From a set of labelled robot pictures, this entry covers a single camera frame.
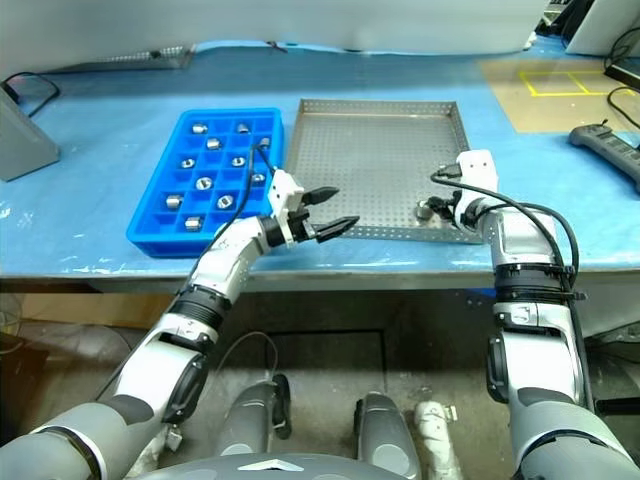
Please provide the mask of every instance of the blue table surface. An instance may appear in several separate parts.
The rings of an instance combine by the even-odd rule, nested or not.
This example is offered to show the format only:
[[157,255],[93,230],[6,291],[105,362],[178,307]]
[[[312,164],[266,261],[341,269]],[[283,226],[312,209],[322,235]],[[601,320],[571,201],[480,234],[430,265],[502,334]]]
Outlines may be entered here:
[[[640,195],[633,183],[568,145],[567,132],[517,134],[477,63],[487,57],[201,50],[185,70],[51,77],[62,96],[34,120],[62,153],[58,163],[0,184],[3,276],[186,274],[193,260],[150,258],[125,237],[178,117],[194,108],[277,107],[288,140],[300,98],[456,101],[471,147],[492,152],[501,191],[561,211],[576,231],[585,269],[640,267]],[[496,58],[563,55],[557,41],[541,38],[528,52]],[[276,249],[253,272],[490,269],[489,248],[481,245],[336,239]]]

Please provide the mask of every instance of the stainless steel tray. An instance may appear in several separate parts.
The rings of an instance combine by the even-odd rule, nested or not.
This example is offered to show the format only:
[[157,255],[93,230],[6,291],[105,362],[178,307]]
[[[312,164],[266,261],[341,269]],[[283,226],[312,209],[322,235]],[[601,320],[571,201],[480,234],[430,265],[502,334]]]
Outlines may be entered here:
[[478,243],[437,215],[425,222],[414,213],[419,200],[452,196],[429,176],[468,149],[455,102],[303,99],[287,170],[307,189],[340,188],[312,219],[360,215],[345,236]]

